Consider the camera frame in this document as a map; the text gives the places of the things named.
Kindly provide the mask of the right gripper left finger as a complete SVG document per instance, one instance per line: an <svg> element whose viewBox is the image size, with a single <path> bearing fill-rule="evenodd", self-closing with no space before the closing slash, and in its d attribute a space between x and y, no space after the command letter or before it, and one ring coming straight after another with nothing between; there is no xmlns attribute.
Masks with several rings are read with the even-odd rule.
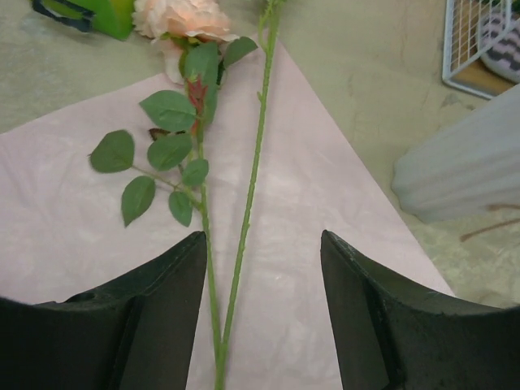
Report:
<svg viewBox="0 0 520 390"><path fill-rule="evenodd" d="M206 274L194 232L63 302L1 301L4 389L183 389Z"/></svg>

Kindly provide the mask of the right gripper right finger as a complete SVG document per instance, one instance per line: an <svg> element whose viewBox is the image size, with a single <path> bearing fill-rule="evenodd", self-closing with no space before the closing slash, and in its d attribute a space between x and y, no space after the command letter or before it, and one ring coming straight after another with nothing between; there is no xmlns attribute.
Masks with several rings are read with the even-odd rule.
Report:
<svg viewBox="0 0 520 390"><path fill-rule="evenodd" d="M518 307L437 292L329 231L320 258L343 388L518 388Z"/></svg>

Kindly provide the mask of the pink wrapping paper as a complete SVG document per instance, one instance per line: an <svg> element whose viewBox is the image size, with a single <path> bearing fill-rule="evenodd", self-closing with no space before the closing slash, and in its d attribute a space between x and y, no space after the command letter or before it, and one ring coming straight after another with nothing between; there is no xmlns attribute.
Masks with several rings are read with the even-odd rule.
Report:
<svg viewBox="0 0 520 390"><path fill-rule="evenodd" d="M245 210L265 56L233 65L205 135L219 305L226 308ZM114 130L129 131L136 166L148 167L151 122L139 107L171 87L157 75L78 102L1 137L1 294L62 301L140 266L202 225L178 224L160 188L124 225L120 198L136 170L99 174L89 154ZM320 265L323 231L441 293L450 287L372 178L334 119L278 46L226 386L338 389L336 348Z"/></svg>

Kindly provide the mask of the peach rose stem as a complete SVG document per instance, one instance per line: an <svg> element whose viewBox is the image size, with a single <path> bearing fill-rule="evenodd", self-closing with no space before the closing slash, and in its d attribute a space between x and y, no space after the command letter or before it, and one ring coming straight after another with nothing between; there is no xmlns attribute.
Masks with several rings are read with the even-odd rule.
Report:
<svg viewBox="0 0 520 390"><path fill-rule="evenodd" d="M214 348L214 389L225 389L228 341L237 293L236 272L224 322L220 325L219 299L215 278L207 176L210 163L205 156L205 132L212 124L218 92L229 67L258 48L249 37L239 37L230 29L230 19L218 1L135 1L132 14L135 30L152 39L163 53L165 72L183 92L161 90L139 103L155 128L148 133L152 143L147 160L154 171L138 167L135 142L127 130L107 133L89 155L98 173L133 169L141 173L125 187L121 197L123 224L140 218L155 198L157 183L171 193L168 207L174 220L189 227L193 214L201 216L206 234L206 275L209 287L210 318ZM178 171L172 182L159 172Z"/></svg>

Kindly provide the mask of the small pink rose stem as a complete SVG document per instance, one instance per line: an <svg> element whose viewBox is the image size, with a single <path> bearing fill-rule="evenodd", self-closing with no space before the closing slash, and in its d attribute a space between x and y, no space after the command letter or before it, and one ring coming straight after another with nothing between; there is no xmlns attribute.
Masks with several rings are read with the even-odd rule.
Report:
<svg viewBox="0 0 520 390"><path fill-rule="evenodd" d="M240 229L240 238L237 245L236 260L233 269L231 291L227 305L227 313L221 341L222 352L228 350L228 344L232 333L232 323L235 314L236 299L241 277L242 262L245 255L245 246L249 233L250 218L254 203L254 194L258 178L258 169L262 152L262 141L267 117L267 101L271 82L271 69L275 57L277 37L280 29L283 7L286 1L264 1L262 14L258 21L258 44L265 54L262 88L258 92L260 110L256 132L253 161L249 178L249 187L245 202L245 212Z"/></svg>

